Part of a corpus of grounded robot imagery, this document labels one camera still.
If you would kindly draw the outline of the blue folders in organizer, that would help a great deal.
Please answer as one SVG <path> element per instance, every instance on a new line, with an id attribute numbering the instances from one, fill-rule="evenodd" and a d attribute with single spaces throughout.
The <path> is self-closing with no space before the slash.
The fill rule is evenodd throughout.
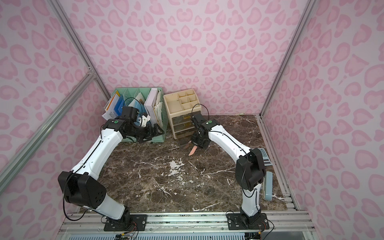
<path id="1" fill-rule="evenodd" d="M 144 106 L 140 101 L 138 101 L 136 98 L 128 97 L 126 100 L 122 95 L 119 96 L 119 99 L 117 100 L 117 103 L 115 104 L 113 108 L 113 113 L 115 117 L 121 116 L 123 113 L 123 107 L 133 107 L 138 109 L 138 118 L 140 118 L 142 115 L 145 115 Z"/>

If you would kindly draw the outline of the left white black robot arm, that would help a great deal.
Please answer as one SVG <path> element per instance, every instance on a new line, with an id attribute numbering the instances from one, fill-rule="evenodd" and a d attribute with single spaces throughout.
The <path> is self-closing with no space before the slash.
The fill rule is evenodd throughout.
<path id="1" fill-rule="evenodd" d="M 111 153 L 123 139 L 135 138 L 138 143 L 144 143 L 165 133 L 158 124 L 137 125 L 139 113 L 134 107 L 123 107 L 120 116 L 101 126 L 100 136 L 80 162 L 70 171 L 60 173 L 58 182 L 64 203 L 90 209 L 111 222 L 130 225 L 129 208 L 109 197 L 98 178 Z"/>

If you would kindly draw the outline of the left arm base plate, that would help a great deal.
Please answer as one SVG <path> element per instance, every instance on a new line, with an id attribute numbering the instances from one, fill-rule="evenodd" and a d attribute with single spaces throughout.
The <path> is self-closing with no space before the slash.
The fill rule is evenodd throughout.
<path id="1" fill-rule="evenodd" d="M 104 226 L 105 232 L 130 232 L 133 230 L 144 231 L 147 224 L 147 215 L 125 214 L 119 220 L 107 218 Z"/>

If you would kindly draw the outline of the grey blue calculator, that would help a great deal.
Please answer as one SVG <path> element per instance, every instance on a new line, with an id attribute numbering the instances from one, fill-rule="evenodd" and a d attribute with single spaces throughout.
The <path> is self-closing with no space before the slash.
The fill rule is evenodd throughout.
<path id="1" fill-rule="evenodd" d="M 267 154 L 267 151 L 264 149 L 264 148 L 259 148 L 259 150 L 261 151 L 262 153 L 262 156 L 263 156 L 263 161 L 264 161 L 264 165 L 266 167 L 268 166 L 272 166 L 272 162 L 271 162 L 271 159 L 269 158 L 268 154 Z"/>

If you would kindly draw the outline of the pink fruit knife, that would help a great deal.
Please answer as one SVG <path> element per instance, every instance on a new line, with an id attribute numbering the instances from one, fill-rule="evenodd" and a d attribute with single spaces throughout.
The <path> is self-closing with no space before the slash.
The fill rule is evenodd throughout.
<path id="1" fill-rule="evenodd" d="M 196 152 L 197 148 L 198 148 L 197 146 L 194 146 L 190 151 L 189 156 L 192 156 Z"/>

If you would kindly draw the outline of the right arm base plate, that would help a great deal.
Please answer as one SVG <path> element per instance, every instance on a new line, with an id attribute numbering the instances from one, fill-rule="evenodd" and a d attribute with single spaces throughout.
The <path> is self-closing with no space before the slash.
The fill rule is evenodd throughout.
<path id="1" fill-rule="evenodd" d="M 267 215 L 264 213 L 257 213 L 253 217 L 249 217 L 243 213 L 226 213 L 227 223 L 229 230 L 269 230 L 270 225 Z"/>

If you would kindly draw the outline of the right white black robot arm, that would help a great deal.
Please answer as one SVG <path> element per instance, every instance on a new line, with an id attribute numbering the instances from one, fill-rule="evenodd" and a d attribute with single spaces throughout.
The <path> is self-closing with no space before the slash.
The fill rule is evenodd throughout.
<path id="1" fill-rule="evenodd" d="M 191 122 L 196 128 L 189 155 L 197 148 L 206 149 L 211 142 L 221 147 L 235 162 L 235 177 L 243 192 L 241 217 L 245 224 L 253 224 L 262 217 L 260 190 L 267 174 L 262 152 L 242 144 L 228 133 L 216 120 L 207 120 L 201 113 L 192 113 Z"/>

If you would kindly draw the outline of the green file organizer box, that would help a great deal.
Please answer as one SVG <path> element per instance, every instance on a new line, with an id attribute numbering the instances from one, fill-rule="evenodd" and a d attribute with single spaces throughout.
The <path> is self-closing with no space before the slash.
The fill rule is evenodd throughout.
<path id="1" fill-rule="evenodd" d="M 133 107 L 138 109 L 137 119 L 134 121 L 136 126 L 144 123 L 151 127 L 157 127 L 154 133 L 156 136 L 144 138 L 144 141 L 151 143 L 162 143 L 165 141 L 169 118 L 164 100 L 164 91 L 161 87 L 143 88 L 116 88 L 113 94 L 118 94 L 122 99 L 116 108 L 120 115 L 123 107 Z"/>

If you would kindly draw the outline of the aluminium front rail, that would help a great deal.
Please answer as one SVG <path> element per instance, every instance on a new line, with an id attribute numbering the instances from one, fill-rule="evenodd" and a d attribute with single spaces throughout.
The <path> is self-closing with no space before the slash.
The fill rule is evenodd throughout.
<path id="1" fill-rule="evenodd" d="M 129 230 L 106 232 L 102 218 L 86 214 L 78 222 L 65 220 L 57 240 L 318 240 L 305 211 L 267 211 L 267 220 L 254 230 L 233 223 L 225 212 L 147 213 Z"/>

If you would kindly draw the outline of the beige three-drawer organizer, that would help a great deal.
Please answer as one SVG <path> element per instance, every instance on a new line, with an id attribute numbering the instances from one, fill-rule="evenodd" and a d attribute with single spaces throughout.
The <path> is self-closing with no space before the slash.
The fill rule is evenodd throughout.
<path id="1" fill-rule="evenodd" d="M 202 106 L 194 89 L 187 89 L 164 95 L 164 103 L 169 118 L 169 124 L 175 140 L 180 146 L 190 141 L 195 131 L 192 123 L 192 113 L 200 113 Z"/>

